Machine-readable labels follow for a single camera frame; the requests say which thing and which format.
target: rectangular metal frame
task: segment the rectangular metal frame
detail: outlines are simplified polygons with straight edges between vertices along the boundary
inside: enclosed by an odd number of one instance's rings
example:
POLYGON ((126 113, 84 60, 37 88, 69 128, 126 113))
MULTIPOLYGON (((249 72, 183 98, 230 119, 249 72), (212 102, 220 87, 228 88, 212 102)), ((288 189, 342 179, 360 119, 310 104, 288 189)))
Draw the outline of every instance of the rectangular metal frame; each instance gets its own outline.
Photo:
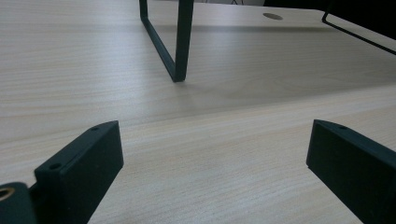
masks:
POLYGON ((354 36, 354 37, 356 37, 356 38, 358 38, 358 39, 360 39, 360 40, 362 40, 362 41, 364 41, 364 42, 366 42, 366 43, 369 43, 369 44, 371 44, 371 45, 374 45, 374 46, 376 46, 376 47, 378 47, 378 48, 380 48, 380 49, 382 49, 382 50, 385 50, 385 51, 387 51, 387 52, 389 52, 389 53, 391 53, 391 54, 395 54, 395 55, 396 55, 396 51, 395 51, 395 50, 388 49, 387 47, 384 47, 384 46, 382 46, 382 45, 380 45, 380 44, 377 44, 377 43, 375 43, 374 41, 371 41, 371 40, 369 40, 369 39, 367 39, 367 38, 364 38, 364 37, 361 36, 361 35, 354 34, 354 33, 350 32, 350 31, 348 31, 348 30, 346 30, 346 29, 344 29, 344 28, 341 28, 341 27, 339 27, 339 26, 337 26, 337 25, 334 25, 334 24, 330 23, 329 21, 327 21, 327 20, 326 20, 326 19, 327 19, 327 16, 329 15, 330 11, 332 10, 332 7, 334 6, 334 4, 335 4, 335 0, 332 0, 332 1, 330 2, 329 6, 327 7, 327 9, 326 9, 326 11, 325 11, 325 13, 324 13, 324 15, 323 15, 323 17, 322 17, 322 22, 323 22, 323 23, 325 23, 325 24, 327 24, 327 25, 330 25, 332 28, 335 28, 335 29, 337 29, 337 30, 339 30, 339 31, 342 31, 342 32, 346 33, 346 34, 352 35, 352 36, 354 36))
POLYGON ((181 82, 186 79, 187 63, 189 60, 191 24, 194 0, 181 0, 178 3, 177 16, 177 42, 176 42, 176 58, 173 61, 166 46, 161 41, 155 28, 149 21, 148 1, 139 0, 140 19, 148 31, 152 43, 158 51, 163 64, 168 70, 169 76, 174 82, 181 82))

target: screw hole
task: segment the screw hole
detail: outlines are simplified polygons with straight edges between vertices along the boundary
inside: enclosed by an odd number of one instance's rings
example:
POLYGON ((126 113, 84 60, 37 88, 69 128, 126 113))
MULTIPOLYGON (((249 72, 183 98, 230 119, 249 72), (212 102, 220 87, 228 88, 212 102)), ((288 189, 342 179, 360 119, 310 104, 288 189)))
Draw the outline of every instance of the screw hole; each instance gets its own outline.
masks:
POLYGON ((58 169, 59 167, 61 167, 61 164, 60 164, 60 163, 55 163, 55 164, 52 164, 52 165, 49 167, 49 169, 50 169, 50 170, 56 170, 56 169, 58 169))
POLYGON ((15 192, 14 188, 3 188, 0 189, 0 202, 7 199, 15 192))

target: black metal frame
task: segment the black metal frame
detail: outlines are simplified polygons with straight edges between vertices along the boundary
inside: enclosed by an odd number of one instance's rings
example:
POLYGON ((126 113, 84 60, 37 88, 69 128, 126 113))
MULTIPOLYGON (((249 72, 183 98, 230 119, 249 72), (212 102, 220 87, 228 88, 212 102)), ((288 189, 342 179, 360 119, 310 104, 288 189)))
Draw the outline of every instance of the black metal frame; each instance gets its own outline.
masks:
MULTIPOLYGON (((244 5, 245 5, 244 0, 241 0, 241 2, 242 2, 242 6, 244 6, 244 5)), ((231 5, 233 5, 233 3, 235 3, 236 5, 238 5, 238 3, 236 2, 236 0, 233 0, 233 1, 231 2, 231 5)))
POLYGON ((191 24, 194 0, 182 0, 178 3, 177 17, 177 42, 176 58, 173 61, 166 46, 161 41, 155 28, 149 21, 148 1, 139 0, 140 19, 148 31, 152 43, 160 54, 163 64, 168 70, 169 76, 174 82, 181 82, 186 79, 187 63, 189 60, 189 49, 191 39, 191 24))
POLYGON ((369 40, 369 39, 367 39, 367 38, 364 38, 364 37, 361 36, 361 35, 356 35, 356 34, 350 32, 350 31, 348 31, 348 30, 346 30, 346 29, 344 29, 344 28, 341 28, 341 27, 339 27, 339 26, 337 26, 337 25, 334 25, 334 24, 330 23, 329 21, 327 21, 327 20, 326 20, 326 19, 327 19, 327 16, 329 15, 330 11, 332 10, 332 7, 334 6, 334 3, 335 3, 335 0, 332 0, 332 1, 330 2, 329 6, 327 7, 327 9, 326 9, 326 11, 325 11, 325 13, 324 13, 324 15, 323 15, 323 17, 322 17, 323 23, 328 24, 328 25, 330 25, 332 28, 335 28, 335 29, 337 29, 337 30, 339 30, 339 31, 342 31, 342 32, 346 33, 346 34, 352 35, 352 36, 354 36, 354 37, 356 37, 356 38, 358 38, 358 39, 360 39, 360 40, 362 40, 362 41, 364 41, 364 42, 366 42, 366 43, 369 43, 369 44, 371 44, 371 45, 373 45, 373 46, 376 46, 376 47, 378 47, 378 48, 380 48, 380 49, 382 49, 382 50, 385 50, 385 51, 387 51, 387 52, 389 52, 389 53, 391 53, 391 54, 396 55, 396 51, 393 50, 393 49, 388 49, 387 47, 384 47, 384 46, 382 46, 382 45, 380 45, 380 44, 377 44, 377 43, 375 43, 374 41, 371 41, 371 40, 369 40))

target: light wood grain surface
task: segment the light wood grain surface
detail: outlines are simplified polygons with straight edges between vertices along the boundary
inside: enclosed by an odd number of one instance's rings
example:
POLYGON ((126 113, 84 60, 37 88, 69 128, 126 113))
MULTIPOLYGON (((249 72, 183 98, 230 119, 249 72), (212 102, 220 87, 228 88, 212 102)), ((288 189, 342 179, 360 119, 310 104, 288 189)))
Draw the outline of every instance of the light wood grain surface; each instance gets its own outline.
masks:
MULTIPOLYGON (((396 148, 394 55, 315 10, 195 4, 174 84, 137 1, 0 3, 1 183, 117 119, 125 165, 90 223, 360 223, 306 168, 311 126, 396 148)), ((174 52, 177 3, 148 3, 174 52)))

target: desk hole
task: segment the desk hole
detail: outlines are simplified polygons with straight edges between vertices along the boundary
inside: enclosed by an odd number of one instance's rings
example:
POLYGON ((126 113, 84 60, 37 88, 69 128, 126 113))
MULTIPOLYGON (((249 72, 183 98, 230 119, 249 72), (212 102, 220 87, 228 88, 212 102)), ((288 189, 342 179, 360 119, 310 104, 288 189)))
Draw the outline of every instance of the desk hole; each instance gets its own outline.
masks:
POLYGON ((276 14, 272 14, 272 13, 263 13, 262 15, 264 15, 264 17, 272 19, 272 20, 276 20, 276 21, 282 21, 283 18, 281 16, 278 16, 276 14))
POLYGON ((0 189, 0 202, 7 199, 15 192, 14 188, 2 188, 0 189))

